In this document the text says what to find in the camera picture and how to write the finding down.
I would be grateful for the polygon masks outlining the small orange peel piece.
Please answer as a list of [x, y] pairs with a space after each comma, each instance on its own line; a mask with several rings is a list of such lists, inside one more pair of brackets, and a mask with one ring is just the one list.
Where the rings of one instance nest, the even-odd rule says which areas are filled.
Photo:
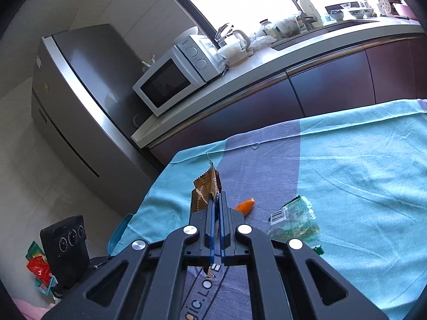
[[252, 211], [254, 205], [255, 205], [254, 198], [250, 198], [245, 200], [244, 202], [239, 203], [235, 207], [235, 210], [237, 210], [238, 212], [241, 212], [243, 216], [246, 217]]

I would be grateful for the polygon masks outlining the clear green snack wrapper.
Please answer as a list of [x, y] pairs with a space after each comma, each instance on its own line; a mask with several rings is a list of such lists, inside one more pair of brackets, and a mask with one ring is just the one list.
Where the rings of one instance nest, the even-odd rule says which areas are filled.
[[306, 197], [297, 196], [281, 206], [270, 215], [269, 222], [267, 235], [271, 240], [286, 243], [297, 238], [318, 255], [324, 254], [320, 242], [321, 230], [316, 222], [313, 205]]

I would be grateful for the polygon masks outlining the brown foil snack wrapper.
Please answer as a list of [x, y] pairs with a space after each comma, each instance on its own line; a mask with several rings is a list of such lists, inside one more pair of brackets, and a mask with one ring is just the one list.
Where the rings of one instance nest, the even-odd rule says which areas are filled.
[[219, 195], [222, 185], [219, 172], [215, 169], [214, 163], [209, 162], [209, 169], [193, 181], [194, 189], [191, 192], [190, 202], [190, 222], [193, 215], [201, 211], [201, 215], [196, 215], [195, 221], [202, 224], [200, 228], [200, 252], [205, 258], [203, 271], [211, 278], [215, 279], [211, 266], [215, 264], [215, 245], [218, 231], [218, 210]]

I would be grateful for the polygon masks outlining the teal trash bin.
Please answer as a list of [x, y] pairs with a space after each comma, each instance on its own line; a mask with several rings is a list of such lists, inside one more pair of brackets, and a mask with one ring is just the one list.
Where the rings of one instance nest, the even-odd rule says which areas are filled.
[[133, 214], [129, 213], [125, 215], [121, 222], [118, 224], [114, 232], [112, 233], [111, 237], [109, 238], [109, 241], [107, 243], [106, 251], [108, 255], [111, 255], [114, 249], [116, 248], [117, 244], [119, 243], [124, 231], [126, 230], [126, 227], [129, 223], [129, 221], [132, 219]]

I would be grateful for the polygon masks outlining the kitchen counter with cabinets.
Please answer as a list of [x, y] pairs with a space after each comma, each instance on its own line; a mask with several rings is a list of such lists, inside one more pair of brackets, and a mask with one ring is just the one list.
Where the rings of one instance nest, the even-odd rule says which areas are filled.
[[180, 150], [283, 121], [426, 97], [426, 31], [413, 20], [355, 22], [264, 49], [133, 135], [167, 164]]

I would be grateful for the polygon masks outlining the teal grey tablecloth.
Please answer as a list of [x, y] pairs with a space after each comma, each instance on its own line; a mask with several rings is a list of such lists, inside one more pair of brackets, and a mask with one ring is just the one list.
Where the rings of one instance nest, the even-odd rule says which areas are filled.
[[218, 170], [230, 207], [267, 231], [296, 196], [313, 206], [323, 258], [390, 319], [426, 286], [426, 101], [399, 100], [267, 126], [178, 152], [114, 247], [188, 223], [194, 180]]

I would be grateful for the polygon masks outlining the grey double door refrigerator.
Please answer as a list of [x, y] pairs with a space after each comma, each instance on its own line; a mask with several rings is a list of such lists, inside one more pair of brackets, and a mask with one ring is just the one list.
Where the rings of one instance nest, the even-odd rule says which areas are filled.
[[108, 24], [43, 37], [31, 114], [61, 161], [120, 215], [136, 212], [162, 171], [132, 135], [151, 117], [134, 92], [142, 64]]

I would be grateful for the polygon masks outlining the white microwave oven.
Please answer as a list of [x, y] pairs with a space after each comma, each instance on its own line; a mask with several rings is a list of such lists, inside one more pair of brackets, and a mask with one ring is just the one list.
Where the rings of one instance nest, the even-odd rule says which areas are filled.
[[205, 35], [189, 35], [156, 61], [132, 89], [155, 116], [219, 77], [225, 60]]

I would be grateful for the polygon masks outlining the glass electric kettle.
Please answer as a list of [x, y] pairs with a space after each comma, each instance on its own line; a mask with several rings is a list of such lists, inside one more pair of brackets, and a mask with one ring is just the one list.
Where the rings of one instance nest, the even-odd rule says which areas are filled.
[[250, 57], [251, 40], [242, 31], [227, 22], [217, 30], [215, 41], [219, 45], [218, 54], [229, 68], [239, 66]]

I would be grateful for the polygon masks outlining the white dish soap bottle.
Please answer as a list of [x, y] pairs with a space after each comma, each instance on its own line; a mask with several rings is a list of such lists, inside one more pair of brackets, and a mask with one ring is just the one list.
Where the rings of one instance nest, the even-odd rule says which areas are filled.
[[298, 4], [305, 13], [305, 21], [312, 27], [323, 27], [323, 19], [312, 0], [298, 0]]

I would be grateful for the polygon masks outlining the pink basin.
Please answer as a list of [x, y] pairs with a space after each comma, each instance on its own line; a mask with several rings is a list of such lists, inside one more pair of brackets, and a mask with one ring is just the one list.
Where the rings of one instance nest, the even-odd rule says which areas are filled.
[[417, 20], [414, 12], [406, 4], [393, 3], [393, 6], [399, 16], [408, 17], [409, 19]]

